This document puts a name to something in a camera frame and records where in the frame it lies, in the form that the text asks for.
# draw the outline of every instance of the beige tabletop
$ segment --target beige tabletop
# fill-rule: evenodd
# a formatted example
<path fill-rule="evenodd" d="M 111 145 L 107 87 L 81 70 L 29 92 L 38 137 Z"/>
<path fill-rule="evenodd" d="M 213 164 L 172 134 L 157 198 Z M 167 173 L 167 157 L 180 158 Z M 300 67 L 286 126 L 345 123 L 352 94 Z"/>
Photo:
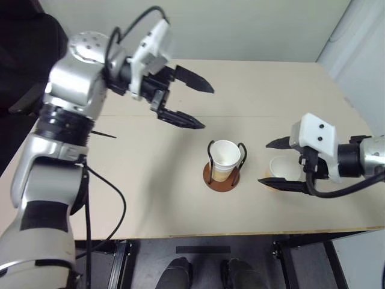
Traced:
<path fill-rule="evenodd" d="M 170 87 L 167 107 L 198 118 L 205 129 L 173 127 L 156 120 L 147 102 L 108 94 L 95 130 L 117 139 L 92 135 L 88 164 L 115 184 L 126 197 L 128 211 L 115 238 L 182 235 L 283 234 L 380 229 L 385 224 L 385 184 L 337 199 L 272 191 L 257 182 L 276 155 L 293 150 L 266 149 L 307 112 L 337 128 L 340 140 L 370 134 L 365 122 L 342 92 L 315 63 L 178 60 L 175 63 L 204 76 L 215 94 Z M 243 142 L 248 158 L 238 186 L 227 193 L 212 191 L 202 179 L 210 140 Z M 0 178 L 0 233 L 16 214 L 9 197 L 20 155 Z M 320 187 L 342 185 L 322 181 Z M 94 239 L 105 238 L 119 220 L 119 196 L 96 178 L 90 182 Z M 70 218 L 76 239 L 85 238 L 84 211 Z"/>

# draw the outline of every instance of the white paper cup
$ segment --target white paper cup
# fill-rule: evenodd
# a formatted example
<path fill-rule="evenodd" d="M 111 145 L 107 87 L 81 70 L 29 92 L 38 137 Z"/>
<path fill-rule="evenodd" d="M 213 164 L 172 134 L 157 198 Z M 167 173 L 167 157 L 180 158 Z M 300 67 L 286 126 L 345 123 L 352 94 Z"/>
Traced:
<path fill-rule="evenodd" d="M 212 178 L 217 182 L 225 181 L 241 158 L 241 151 L 236 144 L 228 140 L 217 140 L 210 147 L 214 161 Z"/>
<path fill-rule="evenodd" d="M 298 159 L 288 156 L 278 156 L 270 161 L 270 175 L 275 178 L 285 178 L 287 181 L 297 181 L 301 177 L 301 166 Z"/>

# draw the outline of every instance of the black shoe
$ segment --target black shoe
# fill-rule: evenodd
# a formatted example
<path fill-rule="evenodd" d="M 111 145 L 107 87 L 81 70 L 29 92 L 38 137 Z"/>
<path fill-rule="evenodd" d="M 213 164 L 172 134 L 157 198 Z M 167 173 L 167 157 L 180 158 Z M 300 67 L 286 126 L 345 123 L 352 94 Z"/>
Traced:
<path fill-rule="evenodd" d="M 238 259 L 221 262 L 221 280 L 224 289 L 267 289 L 260 274 Z"/>
<path fill-rule="evenodd" d="M 164 270 L 155 289 L 189 289 L 193 267 L 186 258 L 174 259 Z"/>

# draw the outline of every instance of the black chair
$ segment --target black chair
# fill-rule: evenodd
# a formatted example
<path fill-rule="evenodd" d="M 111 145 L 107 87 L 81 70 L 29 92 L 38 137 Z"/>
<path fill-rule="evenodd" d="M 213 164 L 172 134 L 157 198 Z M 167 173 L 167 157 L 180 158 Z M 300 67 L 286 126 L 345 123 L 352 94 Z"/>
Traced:
<path fill-rule="evenodd" d="M 0 174 L 37 119 L 52 66 L 67 36 L 39 2 L 0 5 Z"/>

